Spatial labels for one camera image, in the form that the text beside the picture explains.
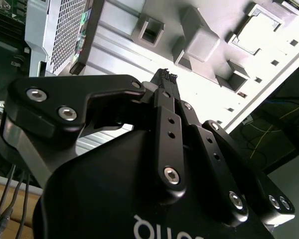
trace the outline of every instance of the green circuit board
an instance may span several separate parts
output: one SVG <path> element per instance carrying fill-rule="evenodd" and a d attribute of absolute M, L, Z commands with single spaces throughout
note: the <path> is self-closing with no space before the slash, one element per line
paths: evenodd
<path fill-rule="evenodd" d="M 25 24 L 27 0 L 0 0 L 0 13 Z"/>

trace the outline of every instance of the screw hole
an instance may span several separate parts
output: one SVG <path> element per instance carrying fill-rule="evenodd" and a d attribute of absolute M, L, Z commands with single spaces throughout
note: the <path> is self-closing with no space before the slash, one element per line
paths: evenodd
<path fill-rule="evenodd" d="M 214 158 L 216 158 L 217 160 L 220 160 L 220 157 L 217 153 L 214 153 Z"/>
<path fill-rule="evenodd" d="M 171 138 L 175 138 L 175 134 L 173 134 L 172 132 L 168 132 L 168 136 Z"/>
<path fill-rule="evenodd" d="M 141 86 L 139 85 L 139 83 L 135 82 L 135 81 L 132 81 L 132 85 L 135 87 L 135 88 L 140 88 Z"/>
<path fill-rule="evenodd" d="M 169 121 L 170 123 L 175 123 L 175 121 L 174 121 L 172 118 L 168 118 L 168 121 Z"/>
<path fill-rule="evenodd" d="M 163 91 L 163 95 L 166 96 L 167 98 L 170 98 L 170 94 L 167 93 L 166 91 Z"/>

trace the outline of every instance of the screw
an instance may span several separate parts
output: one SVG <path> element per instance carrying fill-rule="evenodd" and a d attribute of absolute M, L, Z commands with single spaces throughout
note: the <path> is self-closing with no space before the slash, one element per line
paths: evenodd
<path fill-rule="evenodd" d="M 163 91 L 163 95 L 166 96 L 167 98 L 170 97 L 169 93 L 167 93 L 166 91 Z"/>
<path fill-rule="evenodd" d="M 189 103 L 185 102 L 184 105 L 187 109 L 189 109 L 189 110 L 192 109 L 192 106 Z"/>
<path fill-rule="evenodd" d="M 287 210 L 290 210 L 290 206 L 289 206 L 289 204 L 287 203 L 287 201 L 286 201 L 283 197 L 280 197 L 280 201 L 281 201 L 281 203 L 284 205 L 284 207 L 285 207 Z"/>
<path fill-rule="evenodd" d="M 269 201 L 275 208 L 280 209 L 278 201 L 273 196 L 269 195 Z"/>
<path fill-rule="evenodd" d="M 0 101 L 0 108 L 4 108 L 4 101 Z"/>
<path fill-rule="evenodd" d="M 234 204 L 234 206 L 237 209 L 239 209 L 239 210 L 243 209 L 243 201 L 241 201 L 241 199 L 237 196 L 236 193 L 230 191 L 229 198 L 230 198 L 230 201 Z"/>
<path fill-rule="evenodd" d="M 171 184 L 179 183 L 179 175 L 173 168 L 165 168 L 164 175 Z"/>
<path fill-rule="evenodd" d="M 47 99 L 46 93 L 39 89 L 29 89 L 26 91 L 26 95 L 32 101 L 42 102 Z"/>
<path fill-rule="evenodd" d="M 77 118 L 75 110 L 70 107 L 61 107 L 58 112 L 59 116 L 67 121 L 73 121 Z"/>
<path fill-rule="evenodd" d="M 215 123 L 211 123 L 211 126 L 213 126 L 213 128 L 214 128 L 215 130 L 219 130 L 219 127 L 218 127 L 217 124 L 215 124 Z"/>
<path fill-rule="evenodd" d="M 137 82 L 135 82 L 135 81 L 132 82 L 132 85 L 133 85 L 134 87 L 138 88 L 138 89 L 141 87 L 141 86 L 139 85 L 139 83 L 137 83 Z"/>

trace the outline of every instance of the perforated metal panel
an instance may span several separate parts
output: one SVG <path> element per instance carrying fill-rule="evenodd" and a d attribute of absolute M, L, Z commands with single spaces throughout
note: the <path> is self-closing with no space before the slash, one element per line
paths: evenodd
<path fill-rule="evenodd" d="M 74 53 L 86 0 L 62 0 L 51 64 L 53 73 Z"/>

